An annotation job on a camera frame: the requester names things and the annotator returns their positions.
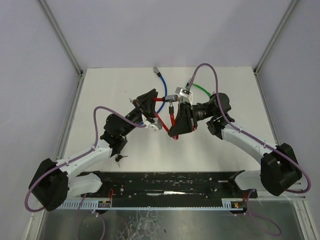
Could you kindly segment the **green cable lock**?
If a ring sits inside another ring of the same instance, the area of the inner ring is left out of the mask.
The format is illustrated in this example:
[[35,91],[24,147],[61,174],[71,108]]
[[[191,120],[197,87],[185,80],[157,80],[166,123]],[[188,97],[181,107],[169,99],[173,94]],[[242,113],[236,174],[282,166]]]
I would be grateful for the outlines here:
[[191,84],[191,79],[189,79],[188,81],[187,81],[187,83],[185,84],[185,87],[187,88],[187,87],[190,87],[190,86],[193,86],[193,87],[196,87],[196,88],[198,88],[199,90],[201,90],[201,91],[203,91],[209,98],[211,97],[211,93],[208,91],[208,90],[206,90],[204,87],[202,87],[202,86],[200,86],[200,85],[198,85],[198,84],[196,84],[196,83],[192,83]]

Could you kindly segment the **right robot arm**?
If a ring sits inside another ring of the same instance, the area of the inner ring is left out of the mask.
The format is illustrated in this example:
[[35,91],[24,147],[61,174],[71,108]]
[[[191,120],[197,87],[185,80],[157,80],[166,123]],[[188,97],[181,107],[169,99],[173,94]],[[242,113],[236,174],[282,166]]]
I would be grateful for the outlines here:
[[247,133],[229,116],[230,110],[230,99],[225,93],[213,94],[209,101],[196,105],[181,102],[168,135],[191,133],[199,121],[207,120],[207,129],[213,136],[238,147],[260,165],[259,170],[241,170],[235,174],[233,182],[239,189],[264,189],[274,196],[289,191],[303,176],[292,147],[286,143],[271,145]]

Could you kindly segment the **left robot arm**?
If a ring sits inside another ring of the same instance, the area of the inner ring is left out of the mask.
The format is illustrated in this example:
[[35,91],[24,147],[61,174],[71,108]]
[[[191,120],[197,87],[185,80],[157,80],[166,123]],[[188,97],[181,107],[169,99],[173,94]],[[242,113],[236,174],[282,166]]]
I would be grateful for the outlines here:
[[94,143],[71,157],[56,161],[49,158],[43,160],[28,186],[24,200],[25,208],[29,212],[37,212],[29,207],[31,195],[41,203],[42,210],[53,211],[67,198],[98,192],[103,185],[102,179],[95,173],[86,176],[82,176],[81,173],[119,154],[128,142],[126,136],[133,129],[149,129],[151,132],[161,130],[163,125],[155,110],[157,97],[158,92],[152,89],[131,100],[134,108],[125,116],[108,107],[97,106],[93,110],[96,131],[97,111],[106,110],[110,113],[106,118],[103,133],[95,132]]

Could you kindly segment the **red cable lock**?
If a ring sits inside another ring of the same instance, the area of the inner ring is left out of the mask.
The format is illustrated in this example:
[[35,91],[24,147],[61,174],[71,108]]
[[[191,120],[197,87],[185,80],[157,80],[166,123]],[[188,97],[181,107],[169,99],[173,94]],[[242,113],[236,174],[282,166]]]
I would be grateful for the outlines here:
[[[167,95],[164,97],[154,97],[153,101],[154,102],[162,102],[162,103],[169,103],[169,116],[170,116],[170,121],[171,121],[171,126],[174,127],[176,125],[176,120],[175,120],[175,116],[174,116],[174,106],[173,106],[173,102],[178,102],[179,97],[176,94],[172,94],[172,95]],[[158,118],[158,120],[162,123],[162,126],[164,127],[164,129],[166,130],[166,132],[169,132],[169,128],[166,126],[166,124],[162,121],[162,119],[159,117],[158,113],[155,113],[155,116]],[[179,136],[175,135],[172,137],[174,140],[178,140]]]

